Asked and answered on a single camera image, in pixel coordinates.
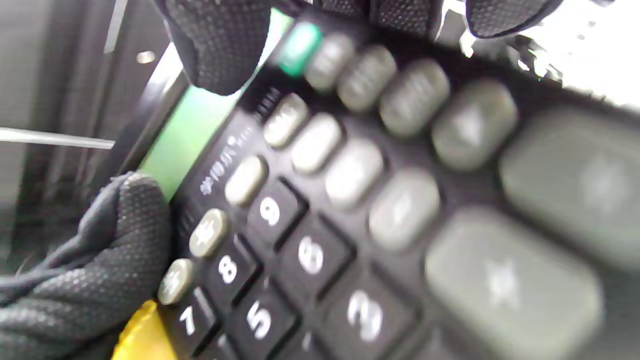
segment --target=gloved hand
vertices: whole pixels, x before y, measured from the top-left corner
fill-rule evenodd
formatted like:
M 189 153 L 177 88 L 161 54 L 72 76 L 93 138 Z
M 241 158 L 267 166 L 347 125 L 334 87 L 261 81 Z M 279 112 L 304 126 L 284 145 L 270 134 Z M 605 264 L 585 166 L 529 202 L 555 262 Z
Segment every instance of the gloved hand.
M 114 179 L 75 237 L 32 271 L 0 277 L 0 359 L 110 359 L 124 325 L 158 288 L 170 234 L 155 180 Z
M 314 0 L 324 10 L 433 37 L 445 0 Z M 272 1 L 155 0 L 191 82 L 220 95 L 240 89 L 256 68 L 269 30 Z M 479 38 L 533 26 L 562 0 L 466 0 L 467 24 Z

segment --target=number key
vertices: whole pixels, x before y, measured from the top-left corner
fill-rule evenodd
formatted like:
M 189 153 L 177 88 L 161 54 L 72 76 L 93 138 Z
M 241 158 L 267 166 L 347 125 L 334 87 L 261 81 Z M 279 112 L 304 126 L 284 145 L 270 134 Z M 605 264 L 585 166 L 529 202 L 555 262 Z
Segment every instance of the number key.
M 207 290 L 220 307 L 236 303 L 257 275 L 258 262 L 239 235 L 216 251 L 207 276 Z
M 173 326 L 169 327 L 176 345 L 193 355 L 204 339 L 220 324 L 201 288 L 189 292 L 171 308 Z
M 264 187 L 249 210 L 247 221 L 252 236 L 277 246 L 304 210 L 302 201 L 291 189 L 281 181 L 273 181 Z
M 379 359 L 415 313 L 373 274 L 361 274 L 328 307 L 326 335 L 346 359 Z
M 282 275 L 297 290 L 322 295 L 328 283 L 350 257 L 348 246 L 317 217 L 308 217 L 293 232 L 282 250 Z
M 247 297 L 234 312 L 230 323 L 235 339 L 242 341 L 247 359 L 264 360 L 288 335 L 296 314 L 266 279 L 263 288 Z

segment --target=gloved thumb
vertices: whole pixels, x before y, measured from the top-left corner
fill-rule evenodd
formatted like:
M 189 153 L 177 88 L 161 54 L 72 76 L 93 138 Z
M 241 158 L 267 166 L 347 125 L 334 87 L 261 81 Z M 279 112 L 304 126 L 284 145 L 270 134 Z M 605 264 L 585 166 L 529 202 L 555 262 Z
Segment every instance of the gloved thumb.
M 109 359 L 169 255 L 170 216 L 157 183 L 133 173 L 114 179 L 77 236 L 31 272 L 0 277 L 0 357 Z

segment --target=green button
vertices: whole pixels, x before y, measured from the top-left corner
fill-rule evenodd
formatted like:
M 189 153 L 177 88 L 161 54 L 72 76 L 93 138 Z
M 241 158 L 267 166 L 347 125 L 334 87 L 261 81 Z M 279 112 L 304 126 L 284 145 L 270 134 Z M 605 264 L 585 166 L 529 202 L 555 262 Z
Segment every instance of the green button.
M 280 51 L 280 68 L 290 76 L 302 75 L 321 40 L 317 26 L 307 22 L 296 25 Z

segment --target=metal surface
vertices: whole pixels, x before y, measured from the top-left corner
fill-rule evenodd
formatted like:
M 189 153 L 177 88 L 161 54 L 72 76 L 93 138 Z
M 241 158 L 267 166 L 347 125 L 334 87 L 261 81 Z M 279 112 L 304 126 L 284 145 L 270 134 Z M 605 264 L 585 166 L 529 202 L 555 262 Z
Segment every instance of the metal surface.
M 89 147 L 93 149 L 110 149 L 114 141 L 86 138 L 54 133 L 43 133 L 23 129 L 0 127 L 0 142 L 41 143 L 45 145 L 61 145 L 74 147 Z

